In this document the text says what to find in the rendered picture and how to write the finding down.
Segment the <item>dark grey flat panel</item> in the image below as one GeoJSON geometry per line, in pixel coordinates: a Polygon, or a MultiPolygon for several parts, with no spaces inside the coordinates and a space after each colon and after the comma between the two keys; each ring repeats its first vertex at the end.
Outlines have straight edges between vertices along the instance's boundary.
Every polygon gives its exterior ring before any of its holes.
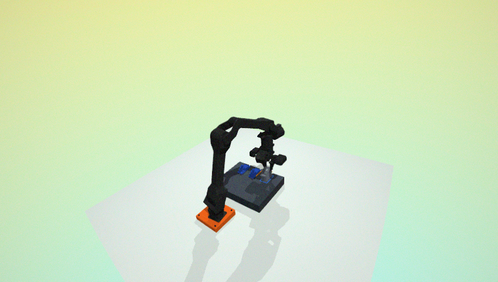
{"type": "Polygon", "coordinates": [[[223,186],[228,189],[229,199],[258,213],[284,185],[284,177],[275,173],[268,182],[262,181],[260,171],[262,169],[238,162],[224,173],[223,182],[223,186]]]}

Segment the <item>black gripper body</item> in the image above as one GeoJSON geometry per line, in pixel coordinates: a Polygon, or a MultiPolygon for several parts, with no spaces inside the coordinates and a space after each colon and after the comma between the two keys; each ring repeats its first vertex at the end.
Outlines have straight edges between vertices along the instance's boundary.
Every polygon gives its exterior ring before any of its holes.
{"type": "MultiPolygon", "coordinates": [[[[281,155],[281,154],[274,155],[275,151],[273,151],[273,146],[275,146],[274,143],[271,146],[263,146],[263,145],[261,145],[260,147],[262,148],[262,150],[270,152],[271,162],[274,162],[276,165],[282,166],[287,161],[287,157],[284,156],[284,155],[281,155]]],[[[251,157],[255,157],[255,155],[257,154],[258,150],[259,150],[259,148],[257,148],[257,147],[255,147],[254,149],[252,149],[250,151],[250,156],[251,157]]]]}

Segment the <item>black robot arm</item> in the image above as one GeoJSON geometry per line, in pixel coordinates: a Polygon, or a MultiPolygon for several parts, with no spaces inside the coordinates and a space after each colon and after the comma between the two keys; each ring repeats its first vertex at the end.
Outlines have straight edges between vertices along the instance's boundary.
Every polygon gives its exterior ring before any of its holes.
{"type": "MultiPolygon", "coordinates": [[[[274,121],[264,117],[257,119],[247,119],[240,117],[230,117],[227,121],[219,124],[210,134],[211,145],[214,151],[211,184],[208,187],[204,203],[208,206],[208,218],[220,222],[227,214],[224,211],[228,189],[223,186],[224,165],[226,152],[230,148],[231,141],[236,137],[240,128],[261,129],[257,137],[261,138],[263,146],[271,146],[273,140],[284,136],[285,131],[282,124],[275,125],[274,121]],[[227,132],[226,130],[232,129],[227,132]]],[[[257,163],[265,164],[271,159],[270,152],[259,150],[255,156],[257,163]]]]}

